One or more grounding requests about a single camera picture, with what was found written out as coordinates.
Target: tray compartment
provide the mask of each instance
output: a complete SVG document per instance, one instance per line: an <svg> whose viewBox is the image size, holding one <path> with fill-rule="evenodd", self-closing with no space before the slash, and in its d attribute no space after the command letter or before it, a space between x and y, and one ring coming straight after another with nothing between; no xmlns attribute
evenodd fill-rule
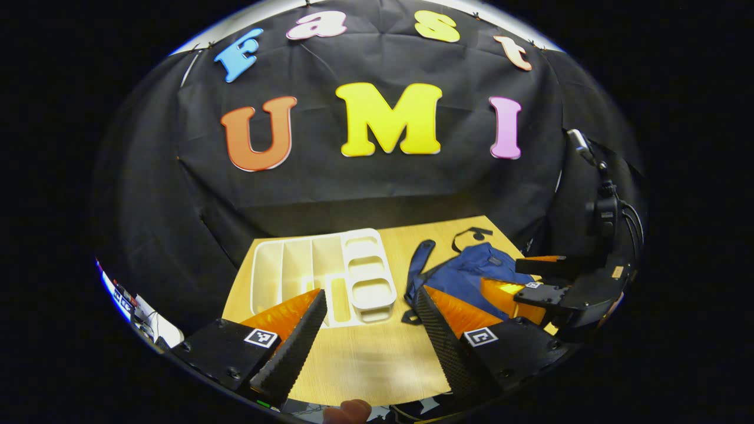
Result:
<svg viewBox="0 0 754 424"><path fill-rule="evenodd" d="M283 244L274 241L259 244L252 269L252 313L258 314L280 303L282 271Z"/></svg>
<svg viewBox="0 0 754 424"><path fill-rule="evenodd" d="M381 257L358 257L348 262L348 272L355 278L362 275L377 275L385 273L385 261Z"/></svg>
<svg viewBox="0 0 754 424"><path fill-rule="evenodd" d="M375 322L375 321L384 321L390 318L392 309L393 309L392 306L384 306L382 308L359 311L358 314L361 317L361 321L364 321L366 323Z"/></svg>
<svg viewBox="0 0 754 424"><path fill-rule="evenodd" d="M283 242L281 302L303 294L307 286L311 285L313 289L314 273L311 262L311 239Z"/></svg>
<svg viewBox="0 0 754 424"><path fill-rule="evenodd" d="M345 250L350 257L369 257L379 255L382 246L377 242L377 239L374 238L374 236L366 235L363 237L347 239L345 242Z"/></svg>
<svg viewBox="0 0 754 424"><path fill-rule="evenodd" d="M395 301L395 295L390 288L390 283L384 278L357 281L354 283L352 293L354 295L354 305L360 309L370 309Z"/></svg>
<svg viewBox="0 0 754 424"><path fill-rule="evenodd" d="M330 280L330 293L333 298L333 319L335 322L351 320L351 304L348 302L345 278L335 277Z"/></svg>
<svg viewBox="0 0 754 424"><path fill-rule="evenodd" d="M336 308L333 304L333 292L330 290L329 280L339 276L342 277L345 272L340 235L335 234L312 238L311 262L314 271L312 285L314 288L325 290L327 315L325 315L324 325L329 327L331 324L334 324L333 310Z"/></svg>

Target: table surface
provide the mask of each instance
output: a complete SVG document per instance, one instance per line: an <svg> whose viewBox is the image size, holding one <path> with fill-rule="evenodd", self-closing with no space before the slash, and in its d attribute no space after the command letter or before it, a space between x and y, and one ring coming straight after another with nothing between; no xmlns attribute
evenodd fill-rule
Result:
<svg viewBox="0 0 754 424"><path fill-rule="evenodd" d="M389 405L448 392L424 326L400 321L409 309L403 294L409 262L419 243L427 239L437 243L425 266L431 269L457 255L451 248L453 237L470 227L494 233L477 241L467 232L456 239L459 249L489 242L514 259L523 257L487 217L379 229L397 292L392 315L373 324L320 329L289 398L324 405L359 398L371 405ZM253 315L249 298L254 250L263 241L284 239L257 238L251 244L225 303L224 319L242 322Z"/></svg>

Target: foam letter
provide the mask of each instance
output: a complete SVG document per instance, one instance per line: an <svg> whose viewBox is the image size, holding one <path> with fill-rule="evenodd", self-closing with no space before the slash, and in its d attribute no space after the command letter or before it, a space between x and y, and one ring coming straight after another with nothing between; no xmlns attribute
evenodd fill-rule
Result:
<svg viewBox="0 0 754 424"><path fill-rule="evenodd" d="M344 156L370 156L374 143L367 138L367 125L385 153L393 152L398 137L406 129L400 149L408 155L434 155L440 143L434 135L434 115L443 92L430 84L411 84L400 96L395 109L368 82L341 85L335 95L345 100L348 141L341 147Z"/></svg>
<svg viewBox="0 0 754 424"><path fill-rule="evenodd" d="M503 50L505 50L505 55L508 56L508 59L513 62L514 65L518 66L519 68L525 70L525 71L531 71L532 65L531 63L525 61L523 57L521 57L521 54L526 54L526 50L523 49L523 47L516 44L513 39L508 37L501 37L499 35L495 35L493 37L495 41L498 41L500 44L503 45Z"/></svg>
<svg viewBox="0 0 754 424"><path fill-rule="evenodd" d="M418 11L414 14L414 18L418 21L414 24L414 28L422 37L447 41L448 43L455 43L461 39L461 34L453 29L455 21L446 15L430 11Z"/></svg>
<svg viewBox="0 0 754 424"><path fill-rule="evenodd" d="M233 82L256 62L256 56L250 55L259 48L259 43L253 38L261 33L262 30L259 28L252 29L215 57L215 62L222 62L228 71L225 82Z"/></svg>
<svg viewBox="0 0 754 424"><path fill-rule="evenodd" d="M272 128L272 144L264 152L257 152L251 146L249 120L254 116L253 107L232 110L220 119L225 126L228 156L238 169L263 171L277 167L288 158L291 149L290 110L296 103L295 97L286 96L262 105L262 110L270 114Z"/></svg>
<svg viewBox="0 0 754 424"><path fill-rule="evenodd" d="M520 158L521 149L516 145L516 117L521 105L505 97L490 97L489 104L495 108L498 121L495 144L489 148L489 152L500 159Z"/></svg>
<svg viewBox="0 0 754 424"><path fill-rule="evenodd" d="M296 21L300 25L294 26L288 31L286 37L291 40L303 40L315 35L317 37L334 37L345 32L344 22L345 14L338 11L307 15Z"/></svg>

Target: white tray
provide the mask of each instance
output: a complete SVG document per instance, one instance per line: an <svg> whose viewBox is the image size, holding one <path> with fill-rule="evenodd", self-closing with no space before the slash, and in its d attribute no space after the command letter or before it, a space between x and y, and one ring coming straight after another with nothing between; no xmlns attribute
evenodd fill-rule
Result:
<svg viewBox="0 0 754 424"><path fill-rule="evenodd" d="M325 290L323 328L390 318L397 295L379 233L357 229L264 241L256 247L249 290L252 313L315 288Z"/></svg>

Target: yellow letter m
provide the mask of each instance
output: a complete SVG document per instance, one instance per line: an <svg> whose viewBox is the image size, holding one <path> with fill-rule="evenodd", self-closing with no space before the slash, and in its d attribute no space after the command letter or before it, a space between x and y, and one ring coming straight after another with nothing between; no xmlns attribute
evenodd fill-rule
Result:
<svg viewBox="0 0 754 424"><path fill-rule="evenodd" d="M344 156L369 156L374 143L367 138L372 129L385 153L393 152L398 137L406 129L400 150L408 155L434 155L440 152L435 139L435 108L443 92L431 84L411 84L400 96L395 109L368 82L355 82L338 87L335 95L345 100L348 117L348 141L341 147Z"/></svg>

